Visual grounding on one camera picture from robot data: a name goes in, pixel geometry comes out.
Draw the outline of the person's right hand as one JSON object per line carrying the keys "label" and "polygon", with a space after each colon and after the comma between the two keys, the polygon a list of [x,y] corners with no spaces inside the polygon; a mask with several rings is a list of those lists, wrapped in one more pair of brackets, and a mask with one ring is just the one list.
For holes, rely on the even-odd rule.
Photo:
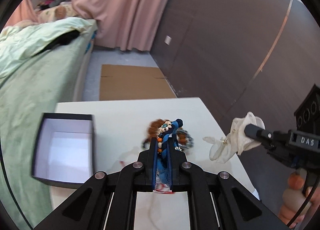
{"label": "person's right hand", "polygon": [[292,173],[287,183],[289,187],[283,192],[283,204],[278,214],[280,220],[286,225],[298,212],[312,190],[312,187],[308,187],[306,193],[302,193],[305,180],[298,173]]}

